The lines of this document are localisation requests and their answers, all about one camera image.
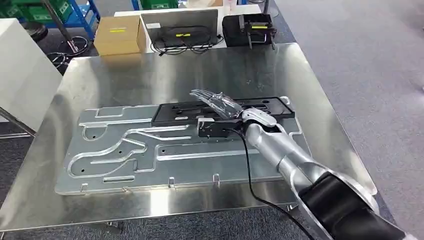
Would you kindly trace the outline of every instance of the black cable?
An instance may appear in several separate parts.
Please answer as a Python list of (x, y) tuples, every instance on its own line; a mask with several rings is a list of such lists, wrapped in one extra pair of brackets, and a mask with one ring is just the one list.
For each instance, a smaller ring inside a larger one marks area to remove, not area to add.
[(59, 69), (62, 66), (68, 66), (68, 62), (71, 61), (73, 57), (77, 57), (83, 53), (85, 53), (89, 49), (89, 41), (82, 36), (74, 36), (72, 40), (76, 43), (76, 40), (81, 40), (82, 46), (78, 46), (79, 50), (77, 52), (65, 52), (63, 46), (67, 46), (66, 41), (62, 41), (57, 47), (56, 52), (50, 52), (46, 54), (47, 58), (51, 61), (51, 63)]
[(232, 129), (232, 128), (225, 128), (225, 129), (236, 133), (241, 138), (241, 140), (243, 141), (244, 150), (246, 152), (246, 163), (247, 163), (247, 175), (248, 175), (248, 180), (249, 180), (249, 189), (250, 189), (250, 193), (252, 194), (252, 196), (256, 200), (258, 200), (259, 202), (264, 203), (264, 204), (266, 204), (266, 205), (268, 205), (270, 207), (273, 207), (273, 208), (277, 209), (278, 211), (282, 212), (294, 224), (296, 224), (299, 227), (299, 229), (309, 238), (309, 240), (314, 240), (314, 238), (312, 237), (312, 235), (292, 215), (290, 215), (290, 213), (288, 213), (286, 210), (282, 209), (281, 207), (275, 205), (274, 203), (269, 202), (267, 200), (264, 200), (264, 199), (258, 197), (253, 192), (253, 189), (252, 189), (252, 176), (251, 176), (251, 164), (250, 164), (250, 161), (249, 161), (249, 151), (248, 151), (248, 145), (246, 144), (246, 139), (245, 139), (245, 137), (240, 132), (238, 132), (235, 129)]
[[(175, 46), (175, 47), (171, 47), (169, 48), (166, 45), (166, 39), (165, 39), (165, 34), (166, 32), (170, 32), (172, 30), (175, 29), (183, 29), (183, 28), (204, 28), (206, 29), (205, 31), (191, 31), (191, 34), (202, 34), (205, 33), (205, 35), (208, 36), (207, 40), (201, 41), (201, 42), (196, 42), (196, 43), (187, 43), (184, 41), (184, 38), (179, 38), (179, 40), (181, 41), (181, 46)], [(194, 25), (194, 26), (176, 26), (176, 27), (164, 27), (162, 29), (162, 32), (160, 36), (158, 36), (151, 44), (150, 44), (150, 49), (153, 52), (157, 52), (159, 53), (160, 56), (163, 55), (178, 55), (181, 54), (183, 52), (185, 52), (186, 50), (190, 50), (195, 54), (203, 54), (206, 51), (208, 51), (210, 48), (212, 48), (213, 46), (220, 44), (224, 38), (221, 35), (218, 35), (217, 38), (220, 39), (217, 43), (211, 43), (211, 39), (212, 39), (212, 35), (209, 31), (209, 29), (206, 26), (201, 26), (201, 25)], [(158, 47), (158, 43), (162, 43), (162, 45), (164, 47), (162, 47), (162, 49), (160, 47)]]

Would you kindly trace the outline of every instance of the yellow sticker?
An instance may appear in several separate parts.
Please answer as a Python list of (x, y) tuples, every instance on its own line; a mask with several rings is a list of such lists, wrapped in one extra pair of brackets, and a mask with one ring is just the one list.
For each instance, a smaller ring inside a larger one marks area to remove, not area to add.
[(111, 33), (123, 33), (125, 32), (125, 29), (117, 29), (117, 30), (110, 30)]
[(110, 28), (109, 32), (110, 33), (123, 33), (126, 31), (126, 27), (115, 27), (115, 28)]
[(175, 34), (176, 37), (190, 37), (190, 33)]

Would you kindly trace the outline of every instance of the stainless steel table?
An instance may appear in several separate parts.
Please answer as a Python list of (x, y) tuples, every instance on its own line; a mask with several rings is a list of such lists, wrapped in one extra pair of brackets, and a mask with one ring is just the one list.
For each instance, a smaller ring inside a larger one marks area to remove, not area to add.
[[(191, 100), (194, 88), (234, 98), (288, 96), (313, 157), (377, 193), (301, 49), (295, 43), (202, 55), (81, 57), (70, 63), (0, 210), (0, 231), (261, 206), (247, 184), (62, 196), (57, 174), (79, 114), (88, 108)], [(268, 201), (294, 201), (283, 181), (255, 183)]]

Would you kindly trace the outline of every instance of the green bin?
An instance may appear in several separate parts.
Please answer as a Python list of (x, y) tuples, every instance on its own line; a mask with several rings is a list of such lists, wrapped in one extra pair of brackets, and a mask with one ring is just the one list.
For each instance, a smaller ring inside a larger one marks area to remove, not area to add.
[(13, 4), (10, 0), (0, 0), (0, 18), (21, 17), (24, 17), (24, 14), (17, 4)]
[[(47, 11), (40, 0), (12, 0), (12, 2), (19, 6), (21, 12), (28, 21), (43, 24), (53, 23), (49, 11)], [(50, 4), (53, 6), (62, 22), (66, 22), (73, 12), (72, 6), (67, 0), (50, 0)]]
[(143, 10), (176, 9), (178, 0), (140, 0)]

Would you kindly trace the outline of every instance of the silver robotic arm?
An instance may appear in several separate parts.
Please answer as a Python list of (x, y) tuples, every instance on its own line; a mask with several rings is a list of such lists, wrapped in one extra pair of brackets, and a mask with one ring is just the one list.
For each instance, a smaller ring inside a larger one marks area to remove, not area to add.
[(298, 207), (323, 239), (402, 240), (415, 239), (379, 216), (373, 196), (358, 182), (316, 162), (271, 115), (256, 109), (243, 110), (228, 96), (192, 90), (221, 118), (241, 119), (242, 133), (289, 184)]

